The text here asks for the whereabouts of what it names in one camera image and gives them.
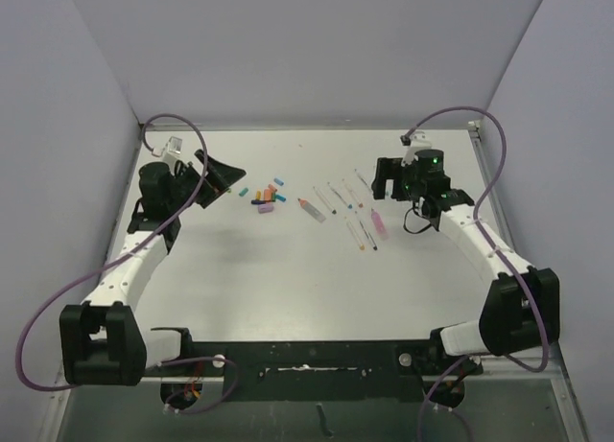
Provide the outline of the light blue marker pen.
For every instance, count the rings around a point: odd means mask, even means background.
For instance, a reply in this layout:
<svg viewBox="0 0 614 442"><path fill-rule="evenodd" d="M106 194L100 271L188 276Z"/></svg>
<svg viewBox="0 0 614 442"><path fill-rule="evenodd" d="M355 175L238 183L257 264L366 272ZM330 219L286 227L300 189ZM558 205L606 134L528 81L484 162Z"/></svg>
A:
<svg viewBox="0 0 614 442"><path fill-rule="evenodd" d="M369 193L371 194L372 193L371 185L367 182L365 177L357 169L354 169L354 173L358 177L358 179L361 181L361 183L365 186L366 190L369 191Z"/></svg>

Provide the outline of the peach marker pen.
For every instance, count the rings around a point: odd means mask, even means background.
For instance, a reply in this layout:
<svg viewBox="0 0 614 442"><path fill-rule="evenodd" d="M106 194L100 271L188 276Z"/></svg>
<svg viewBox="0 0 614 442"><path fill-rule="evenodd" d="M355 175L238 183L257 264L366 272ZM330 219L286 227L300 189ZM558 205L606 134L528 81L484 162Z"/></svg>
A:
<svg viewBox="0 0 614 442"><path fill-rule="evenodd" d="M342 185L347 191L347 193L351 196L352 200L356 203L357 207L363 208L364 203L361 201L353 187L344 178L342 179Z"/></svg>

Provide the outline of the pink highlighter pen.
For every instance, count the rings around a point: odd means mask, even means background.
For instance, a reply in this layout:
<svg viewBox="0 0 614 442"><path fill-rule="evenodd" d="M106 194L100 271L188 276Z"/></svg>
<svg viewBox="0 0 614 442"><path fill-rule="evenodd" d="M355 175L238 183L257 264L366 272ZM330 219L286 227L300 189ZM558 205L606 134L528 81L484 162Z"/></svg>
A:
<svg viewBox="0 0 614 442"><path fill-rule="evenodd" d="M370 209L370 218L378 236L384 241L389 237L387 228L380 214L373 208Z"/></svg>

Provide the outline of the sky blue marker pen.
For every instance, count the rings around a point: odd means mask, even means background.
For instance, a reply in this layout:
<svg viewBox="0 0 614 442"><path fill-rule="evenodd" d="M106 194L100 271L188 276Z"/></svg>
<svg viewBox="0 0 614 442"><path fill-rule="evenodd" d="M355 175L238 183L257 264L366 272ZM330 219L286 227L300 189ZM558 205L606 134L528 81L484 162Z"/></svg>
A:
<svg viewBox="0 0 614 442"><path fill-rule="evenodd" d="M352 210L353 209L353 205L352 203L347 200L342 194L341 192L334 187L334 185L331 182L327 183L328 188L331 190L331 192L339 199L339 201L343 204L343 206L348 209L348 210Z"/></svg>

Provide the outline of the yellow marker pen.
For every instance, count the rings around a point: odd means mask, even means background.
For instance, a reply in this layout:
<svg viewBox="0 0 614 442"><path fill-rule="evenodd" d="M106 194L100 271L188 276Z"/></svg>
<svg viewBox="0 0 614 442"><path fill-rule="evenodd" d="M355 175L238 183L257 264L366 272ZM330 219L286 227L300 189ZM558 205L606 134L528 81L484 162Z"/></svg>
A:
<svg viewBox="0 0 614 442"><path fill-rule="evenodd" d="M345 224L348 228L348 230L350 231L354 241L356 242L357 246L359 247L360 250L365 250L365 244L362 241L361 237L358 234L358 231L356 230L356 228L354 227L354 225L352 224L351 221L349 220L345 220Z"/></svg>

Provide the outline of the pink highlighter cap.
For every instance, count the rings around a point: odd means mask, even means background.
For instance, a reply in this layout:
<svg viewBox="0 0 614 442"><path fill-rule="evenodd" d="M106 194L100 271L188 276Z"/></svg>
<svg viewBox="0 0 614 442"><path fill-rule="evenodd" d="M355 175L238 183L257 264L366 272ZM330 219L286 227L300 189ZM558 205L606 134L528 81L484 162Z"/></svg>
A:
<svg viewBox="0 0 614 442"><path fill-rule="evenodd" d="M274 210L274 206L272 203L260 204L258 206L259 214L269 213L269 212L272 212L273 210Z"/></svg>

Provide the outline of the green marker pen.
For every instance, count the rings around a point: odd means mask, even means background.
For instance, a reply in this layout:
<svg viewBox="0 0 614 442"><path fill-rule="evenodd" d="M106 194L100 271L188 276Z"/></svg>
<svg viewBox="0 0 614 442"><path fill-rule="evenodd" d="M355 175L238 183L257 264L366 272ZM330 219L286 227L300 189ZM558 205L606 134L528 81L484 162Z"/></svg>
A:
<svg viewBox="0 0 614 442"><path fill-rule="evenodd" d="M315 192L315 194L317 195L317 197L319 198L319 200L323 203L323 205L326 207L326 209L332 214L332 215L337 215L337 210L335 209L335 207L332 205L332 203L327 199L327 197L324 195L324 193L316 186L313 187L313 190Z"/></svg>

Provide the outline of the orange cap highlighter pen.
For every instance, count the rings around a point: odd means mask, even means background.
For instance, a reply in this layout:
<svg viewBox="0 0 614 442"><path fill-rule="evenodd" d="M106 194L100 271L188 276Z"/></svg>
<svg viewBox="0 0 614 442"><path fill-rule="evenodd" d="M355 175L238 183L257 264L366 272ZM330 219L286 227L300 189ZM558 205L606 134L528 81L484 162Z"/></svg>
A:
<svg viewBox="0 0 614 442"><path fill-rule="evenodd" d="M298 203L300 207L317 222L323 223L326 220L326 217L320 212L320 210L308 200L299 198Z"/></svg>

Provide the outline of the navy blue marker pen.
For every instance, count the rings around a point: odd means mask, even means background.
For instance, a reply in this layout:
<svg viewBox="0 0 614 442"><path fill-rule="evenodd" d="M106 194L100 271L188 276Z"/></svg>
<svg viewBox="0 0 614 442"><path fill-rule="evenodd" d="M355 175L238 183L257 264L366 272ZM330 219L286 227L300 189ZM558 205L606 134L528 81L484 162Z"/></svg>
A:
<svg viewBox="0 0 614 442"><path fill-rule="evenodd" d="M370 245L370 247L374 250L377 251L378 250L378 246L375 243L375 241L373 240L372 236L370 235L370 233L368 232L366 226L364 225L363 221L360 219L360 217L357 218L357 221L362 229L362 231L364 232L366 239L368 241L368 244Z"/></svg>

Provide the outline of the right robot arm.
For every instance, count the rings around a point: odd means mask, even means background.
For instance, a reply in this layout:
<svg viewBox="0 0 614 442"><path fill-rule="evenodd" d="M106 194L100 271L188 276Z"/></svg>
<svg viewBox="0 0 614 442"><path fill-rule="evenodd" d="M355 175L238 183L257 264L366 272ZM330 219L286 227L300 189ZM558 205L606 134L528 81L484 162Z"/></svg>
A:
<svg viewBox="0 0 614 442"><path fill-rule="evenodd" d="M558 341L557 275L519 256L480 217L478 202L453 187L444 172L443 151L419 150L410 162L379 158L371 183L374 199L383 198L388 185L393 199L409 202L420 218L458 247L486 288L480 316L442 328L441 341L427 350L434 371L450 373L462 355L507 356Z"/></svg>

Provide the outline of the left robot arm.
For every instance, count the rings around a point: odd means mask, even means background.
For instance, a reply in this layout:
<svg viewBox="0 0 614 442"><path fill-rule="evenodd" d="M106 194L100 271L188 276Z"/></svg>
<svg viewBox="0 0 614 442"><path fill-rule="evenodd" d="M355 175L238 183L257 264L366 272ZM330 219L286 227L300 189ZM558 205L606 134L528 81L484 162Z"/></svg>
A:
<svg viewBox="0 0 614 442"><path fill-rule="evenodd" d="M179 216L197 204L206 208L246 176L203 150L204 171L164 154L138 171L140 196L130 215L118 264L79 305L59 316L64 377L72 385L136 385L147 369L162 364L173 375L196 360L190 332L182 327L141 328L134 310L156 268L177 242Z"/></svg>

